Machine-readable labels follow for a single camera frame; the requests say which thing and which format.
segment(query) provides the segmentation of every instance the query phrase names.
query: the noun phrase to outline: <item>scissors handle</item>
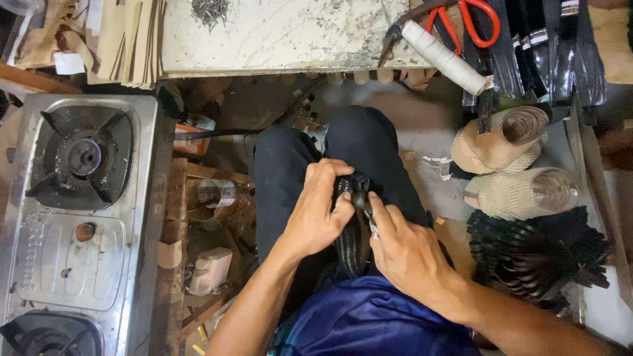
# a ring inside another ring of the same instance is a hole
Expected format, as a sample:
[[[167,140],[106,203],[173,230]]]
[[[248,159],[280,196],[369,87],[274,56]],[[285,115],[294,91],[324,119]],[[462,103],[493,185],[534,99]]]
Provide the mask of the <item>scissors handle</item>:
[[[492,37],[488,41],[482,40],[479,35],[477,35],[477,31],[475,30],[475,26],[473,25],[473,20],[472,18],[470,18],[470,13],[468,12],[467,4],[471,4],[472,6],[476,6],[484,10],[484,12],[490,18],[490,21],[492,21]],[[494,11],[494,9],[481,0],[460,0],[458,2],[458,6],[460,7],[461,17],[464,19],[464,24],[466,25],[468,34],[470,34],[470,38],[472,38],[477,47],[488,48],[492,46],[499,38],[499,33],[501,31],[499,16],[497,16],[497,13]]]
[[[482,40],[477,34],[475,26],[473,25],[472,18],[470,17],[470,13],[468,12],[468,4],[484,10],[484,12],[492,21],[492,37],[488,41]],[[461,17],[464,19],[464,25],[466,26],[468,34],[470,34],[470,38],[473,40],[473,43],[475,43],[475,45],[480,48],[488,48],[492,46],[492,44],[494,44],[499,38],[499,33],[501,31],[499,16],[497,16],[497,13],[494,11],[494,9],[481,0],[459,0],[458,5],[460,7]],[[451,21],[446,14],[446,8],[444,6],[440,6],[431,10],[425,30],[428,33],[432,31],[433,21],[438,14],[440,19],[442,19],[444,27],[446,27],[446,31],[451,36],[451,40],[453,40],[453,44],[455,46],[455,54],[459,56],[461,54],[460,40],[459,37],[457,37],[457,32],[455,32],[453,24],[451,24]]]

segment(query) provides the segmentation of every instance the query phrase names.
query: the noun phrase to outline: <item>blue shirt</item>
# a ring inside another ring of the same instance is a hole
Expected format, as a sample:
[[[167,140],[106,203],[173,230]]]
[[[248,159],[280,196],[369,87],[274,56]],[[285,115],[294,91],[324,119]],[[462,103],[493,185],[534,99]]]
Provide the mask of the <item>blue shirt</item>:
[[[364,276],[311,296],[278,329],[272,355],[480,355],[465,326]]]

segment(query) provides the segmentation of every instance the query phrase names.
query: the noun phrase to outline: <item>black pants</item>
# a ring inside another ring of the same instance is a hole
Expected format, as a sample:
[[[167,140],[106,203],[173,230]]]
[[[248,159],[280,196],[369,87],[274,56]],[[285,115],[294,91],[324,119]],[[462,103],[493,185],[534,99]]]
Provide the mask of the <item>black pants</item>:
[[[430,226],[402,160],[393,124],[378,109],[350,106],[329,126],[325,156],[345,161],[371,180],[385,204],[396,205],[415,224]],[[254,177],[257,206],[256,240],[260,262],[283,233],[303,190],[306,169],[322,158],[303,132],[271,127],[255,146]],[[325,266],[336,261],[333,247],[304,258],[296,272],[285,310],[298,308],[313,292]]]

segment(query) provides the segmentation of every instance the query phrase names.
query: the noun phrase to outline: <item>hand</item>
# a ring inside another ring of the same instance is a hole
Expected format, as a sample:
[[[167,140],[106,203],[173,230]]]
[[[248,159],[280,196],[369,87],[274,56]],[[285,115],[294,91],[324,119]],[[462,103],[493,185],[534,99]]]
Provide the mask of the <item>hand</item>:
[[[369,193],[379,239],[370,239],[376,267],[402,293],[459,322],[466,281],[440,250],[435,231],[407,222],[395,205]]]
[[[297,205],[273,250],[298,263],[331,244],[355,212],[349,193],[341,194],[332,210],[334,180],[353,172],[354,168],[341,160],[324,158],[310,164]]]

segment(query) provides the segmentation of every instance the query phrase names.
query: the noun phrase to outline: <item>white board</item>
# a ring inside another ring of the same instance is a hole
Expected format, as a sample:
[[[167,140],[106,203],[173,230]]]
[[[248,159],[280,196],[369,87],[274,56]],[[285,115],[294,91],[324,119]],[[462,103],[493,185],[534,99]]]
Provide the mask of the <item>white board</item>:
[[[167,1],[163,68],[170,77],[376,68],[389,26],[408,0],[227,0],[209,33],[188,0]],[[404,40],[386,68],[430,65]]]

